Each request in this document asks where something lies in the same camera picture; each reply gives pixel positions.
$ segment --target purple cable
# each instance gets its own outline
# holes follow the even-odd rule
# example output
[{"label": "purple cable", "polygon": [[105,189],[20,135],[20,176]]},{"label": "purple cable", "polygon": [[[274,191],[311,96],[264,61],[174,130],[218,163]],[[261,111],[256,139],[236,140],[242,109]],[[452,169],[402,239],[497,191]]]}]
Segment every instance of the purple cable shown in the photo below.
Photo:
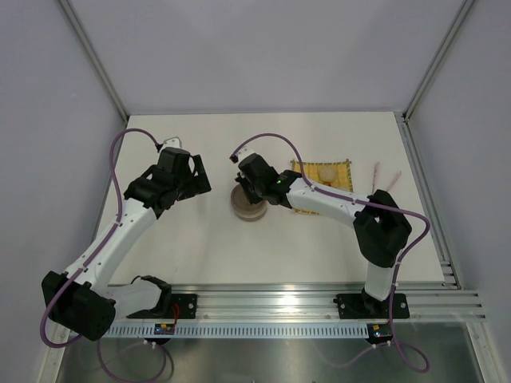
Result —
[{"label": "purple cable", "polygon": [[[399,342],[399,343],[401,343],[402,346],[404,346],[404,347],[406,347],[408,349],[412,349],[413,351],[415,351],[416,353],[421,355],[421,357],[427,359],[426,355],[420,349],[415,347],[414,345],[411,345],[411,344],[405,343],[405,342]],[[318,348],[318,346],[316,344],[314,344],[314,348],[315,348],[316,352],[318,353],[319,357],[321,358],[321,360],[323,360],[323,362],[325,362],[327,365],[329,365],[330,367],[334,367],[335,369],[345,369],[346,367],[349,367],[349,366],[353,365],[358,359],[360,359],[366,353],[369,353],[373,349],[378,349],[378,348],[386,347],[386,346],[390,346],[390,345],[396,345],[395,340],[390,342],[390,344],[388,344],[388,343],[379,343],[377,345],[374,345],[374,346],[371,346],[371,347],[367,347],[366,349],[363,349],[360,353],[358,353],[353,359],[351,359],[350,361],[347,361],[346,363],[342,363],[340,365],[338,365],[337,363],[334,363],[333,361],[329,361],[321,353],[321,351],[319,350],[319,348]]]},{"label": "purple cable", "polygon": [[161,345],[156,345],[158,350],[161,351],[162,355],[163,355],[163,363],[161,365],[161,368],[160,368],[160,371],[158,371],[156,373],[156,375],[154,375],[153,377],[150,377],[149,379],[145,380],[145,381],[129,381],[127,379],[123,379],[122,377],[118,377],[117,375],[115,375],[112,371],[110,371],[108,369],[108,367],[106,366],[106,363],[105,361],[103,360],[103,357],[101,355],[101,343],[100,343],[100,340],[99,339],[97,342],[96,342],[96,351],[97,351],[97,359],[99,360],[99,364],[101,365],[101,368],[103,369],[103,371],[105,371],[105,373],[111,377],[113,380],[115,381],[119,381],[121,383],[153,383],[154,381],[156,381],[156,379],[158,379],[161,374],[164,372],[165,370],[165,367],[167,365],[167,353],[165,352],[165,349],[163,348],[163,346]]},{"label": "purple cable", "polygon": [[[136,349],[137,347],[140,347],[141,345],[144,345],[142,342],[136,342],[136,343],[132,343],[131,345],[127,345],[126,347],[124,347],[123,349],[120,349],[119,351],[117,351],[116,355],[114,357],[112,357],[111,359],[109,359],[108,361],[105,361],[103,360],[103,362],[106,364],[106,365],[109,365],[110,363],[112,363],[113,361],[116,361],[117,359],[119,359],[120,357],[122,357],[125,353],[128,353],[128,351],[130,351],[131,349]],[[95,367],[89,367],[86,365],[86,361],[84,361],[84,356],[83,356],[83,353],[81,351],[81,349],[79,349],[77,351],[77,360],[78,360],[78,364],[80,365],[81,369],[84,370],[84,371],[87,371],[87,372],[94,372],[94,371],[98,371],[99,369],[103,369],[101,367],[101,364],[99,366],[95,366]]]},{"label": "purple cable", "polygon": [[[158,152],[161,149],[162,145],[158,144],[158,141],[156,141],[156,138],[154,138],[154,136],[151,133],[146,132],[145,130],[142,130],[142,129],[138,129],[138,128],[131,128],[131,129],[123,130],[122,132],[117,134],[116,137],[113,139],[112,144],[110,145],[109,166],[110,166],[110,173],[111,173],[111,176],[112,176],[113,186],[115,187],[115,192],[116,192],[116,196],[117,196],[117,219],[116,219],[116,224],[112,225],[112,227],[110,228],[110,230],[108,231],[106,236],[103,238],[103,240],[100,242],[100,244],[96,247],[96,249],[93,251],[93,253],[86,259],[85,262],[83,262],[83,267],[87,267],[94,260],[94,258],[96,258],[96,255],[99,254],[99,252],[103,249],[103,247],[105,247],[105,244],[110,240],[110,238],[112,238],[113,233],[118,228],[117,223],[119,223],[121,221],[121,217],[122,217],[122,194],[121,194],[121,188],[119,186],[119,181],[117,180],[117,176],[115,174],[114,156],[115,156],[115,147],[117,145],[117,142],[119,141],[119,139],[121,137],[124,136],[124,134],[130,133],[130,132],[144,133],[146,136],[149,136],[149,138],[151,140],[153,140],[154,144],[156,145],[156,150]],[[82,271],[83,271],[83,269],[78,269],[78,270],[75,271],[75,273],[73,275],[71,275],[71,277],[64,283],[64,285],[60,288],[60,290],[51,299],[50,303],[46,307],[46,310],[45,310],[44,314],[42,315],[41,324],[39,325],[39,334],[41,335],[41,339],[42,339],[43,343],[45,345],[47,345],[48,347],[51,347],[53,349],[60,349],[62,347],[66,347],[67,345],[70,345],[70,344],[76,342],[78,339],[81,338],[81,335],[78,335],[75,338],[71,339],[70,341],[67,341],[67,342],[64,342],[64,343],[53,343],[46,336],[46,321],[48,320],[50,312],[53,309],[53,307],[55,306],[55,304],[57,303],[58,299],[62,296],[62,294],[64,294],[65,289],[67,289],[69,287],[69,285],[71,285],[71,283],[73,283],[74,280],[76,278],[78,278],[78,275],[80,275]]]},{"label": "purple cable", "polygon": [[334,363],[333,361],[329,361],[321,353],[321,351],[319,350],[318,346],[314,343],[314,348],[315,348],[316,352],[318,353],[319,357],[321,358],[321,360],[323,362],[325,362],[327,365],[329,365],[330,367],[334,367],[335,369],[345,369],[346,367],[349,367],[349,366],[353,365],[358,359],[363,357],[366,353],[369,353],[373,349],[377,349],[377,348],[384,347],[384,346],[387,346],[387,344],[386,343],[380,343],[380,344],[375,345],[374,347],[372,347],[372,346],[371,347],[367,347],[366,349],[363,349],[362,351],[360,351],[360,353],[355,355],[355,357],[353,359],[351,359],[350,361],[347,361],[346,363],[342,363],[342,364],[338,365],[337,363]]},{"label": "purple cable", "polygon": [[[424,223],[426,224],[426,227],[424,228],[424,231],[410,244],[408,245],[405,250],[402,251],[402,253],[398,256],[398,259],[396,260],[396,265],[395,265],[395,268],[394,268],[394,274],[392,275],[392,286],[390,288],[390,299],[389,299],[389,306],[390,306],[390,310],[389,310],[389,323],[390,323],[390,329],[392,331],[392,334],[394,335],[394,340],[393,340],[393,344],[396,346],[396,348],[398,349],[398,352],[399,352],[399,355],[401,356],[401,359],[405,362],[405,364],[410,367],[413,371],[417,372],[417,373],[427,373],[429,370],[430,370],[430,361],[429,359],[427,358],[427,356],[420,350],[418,349],[417,347],[415,346],[412,346],[412,345],[408,345],[404,342],[400,342],[398,340],[398,338],[396,337],[396,334],[395,334],[395,325],[394,325],[394,318],[393,318],[393,303],[394,303],[394,293],[396,291],[396,282],[398,280],[398,272],[399,272],[399,267],[401,266],[401,261],[405,258],[405,256],[410,252],[410,250],[415,247],[419,242],[421,242],[421,240],[426,237],[426,235],[428,234],[428,232],[430,231],[430,227],[431,227],[431,223],[430,221],[424,216],[424,215],[421,215],[421,214],[418,214],[414,211],[408,211],[408,210],[403,210],[403,209],[399,209],[399,208],[396,208],[396,207],[391,207],[391,206],[386,206],[386,205],[381,205],[379,203],[372,203],[372,202],[367,202],[367,201],[362,201],[360,199],[352,199],[350,197],[346,197],[344,195],[340,195],[340,194],[337,194],[337,193],[333,193],[331,191],[328,191],[328,190],[324,190],[322,188],[318,188],[316,186],[314,186],[312,184],[312,182],[307,178],[307,176],[305,175],[305,171],[303,169],[303,161],[302,161],[302,157],[300,156],[299,152],[298,152],[298,149],[296,148],[296,146],[293,145],[292,142],[289,141],[288,138],[278,134],[278,133],[260,133],[260,134],[257,134],[251,138],[249,138],[248,140],[244,141],[241,145],[239,145],[235,150],[234,152],[232,153],[233,156],[236,155],[236,153],[243,147],[245,146],[246,144],[248,144],[249,142],[252,142],[253,140],[256,140],[260,137],[276,137],[276,138],[280,138],[281,140],[284,140],[286,141],[286,143],[291,147],[291,149],[293,150],[293,152],[295,153],[295,156],[296,156],[296,159],[298,160],[298,163],[300,165],[300,172],[302,173],[302,178],[303,178],[303,181],[305,182],[305,184],[307,184],[309,187],[313,188],[315,191],[321,193],[321,194],[324,194],[324,195],[328,195],[330,197],[335,197],[335,198],[338,198],[338,199],[342,199],[342,200],[345,200],[345,201],[348,201],[348,202],[351,202],[351,203],[358,203],[358,204],[361,204],[361,205],[364,205],[364,206],[369,206],[369,207],[375,207],[375,208],[378,208],[378,209],[382,209],[382,210],[387,210],[387,211],[392,211],[394,213],[400,213],[400,214],[404,214],[404,215],[409,215],[409,216],[412,216],[412,217],[415,217],[415,218],[418,218],[422,221],[424,221]],[[426,363],[426,367],[424,367],[423,369],[420,369],[418,367],[415,367],[414,365],[412,365],[410,363],[410,361],[408,360],[408,358],[406,357],[406,355],[403,353],[402,351],[402,347],[401,347],[401,344],[404,345],[405,347],[408,347],[408,348],[411,348],[413,349],[414,351],[416,351],[419,355],[421,355],[421,357],[424,359],[424,362]]]}]

